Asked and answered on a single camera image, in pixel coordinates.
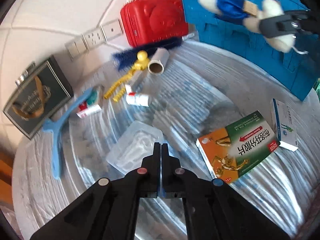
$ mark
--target white tube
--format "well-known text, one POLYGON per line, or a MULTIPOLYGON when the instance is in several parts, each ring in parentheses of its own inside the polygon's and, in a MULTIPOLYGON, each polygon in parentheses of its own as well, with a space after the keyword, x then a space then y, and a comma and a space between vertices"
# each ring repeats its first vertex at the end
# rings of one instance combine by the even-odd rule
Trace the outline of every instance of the white tube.
POLYGON ((126 95, 125 100, 128 105, 149 107, 151 103, 151 96, 132 92, 126 95))
POLYGON ((165 48, 157 49, 148 63, 148 70, 153 75, 161 75, 169 58, 169 51, 165 48))

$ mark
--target red suitcase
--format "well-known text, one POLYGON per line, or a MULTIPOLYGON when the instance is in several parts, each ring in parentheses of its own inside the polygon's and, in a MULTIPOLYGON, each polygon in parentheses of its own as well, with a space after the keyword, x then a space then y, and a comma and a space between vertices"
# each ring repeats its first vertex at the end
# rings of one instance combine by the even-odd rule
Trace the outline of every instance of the red suitcase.
POLYGON ((133 0, 120 14, 133 47, 188 34, 182 0, 133 0))

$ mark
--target yellow toy figure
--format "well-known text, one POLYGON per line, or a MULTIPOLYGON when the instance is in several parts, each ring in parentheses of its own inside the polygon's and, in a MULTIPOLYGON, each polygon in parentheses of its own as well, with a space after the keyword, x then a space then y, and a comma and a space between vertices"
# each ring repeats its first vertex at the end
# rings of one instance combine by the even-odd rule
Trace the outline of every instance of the yellow toy figure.
MULTIPOLYGON (((148 67, 150 59, 148 58, 147 52, 144 50, 141 50, 137 53, 137 60, 134 62, 131 69, 127 72, 126 75, 119 78, 118 81, 113 83, 113 85, 110 87, 110 89, 104 94, 104 98, 107 99, 111 96, 111 94, 116 90, 118 86, 120 86, 122 83, 127 82, 130 80, 136 70, 145 70, 148 67)), ((125 88, 122 88, 116 96, 113 98, 115 102, 118 102, 119 99, 124 95, 125 88)))

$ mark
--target blue plastic crate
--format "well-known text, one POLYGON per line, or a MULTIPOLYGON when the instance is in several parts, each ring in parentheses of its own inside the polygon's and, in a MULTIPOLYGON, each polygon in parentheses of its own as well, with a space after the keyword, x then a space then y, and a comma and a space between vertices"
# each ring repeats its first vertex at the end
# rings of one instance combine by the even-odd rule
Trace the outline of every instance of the blue plastic crate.
MULTIPOLYGON (((263 0, 249 0, 261 9, 263 0)), ((278 0, 284 10, 306 9, 299 0, 278 0)), ((234 25, 214 17, 198 0, 183 0, 186 21, 196 25, 201 42, 229 50, 255 63, 279 80, 301 101, 308 95, 320 76, 320 42, 317 35, 296 35, 295 46, 307 50, 300 55, 270 47, 261 34, 249 32, 244 26, 234 25)))

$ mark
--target paper towel roll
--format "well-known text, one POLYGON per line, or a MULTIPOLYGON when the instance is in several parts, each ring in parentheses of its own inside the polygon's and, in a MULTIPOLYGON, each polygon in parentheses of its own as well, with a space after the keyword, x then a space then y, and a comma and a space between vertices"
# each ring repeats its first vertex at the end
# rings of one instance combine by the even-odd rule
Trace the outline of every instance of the paper towel roll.
POLYGON ((148 70, 153 75, 161 75, 169 58, 169 51, 165 48, 157 49, 148 63, 148 70))

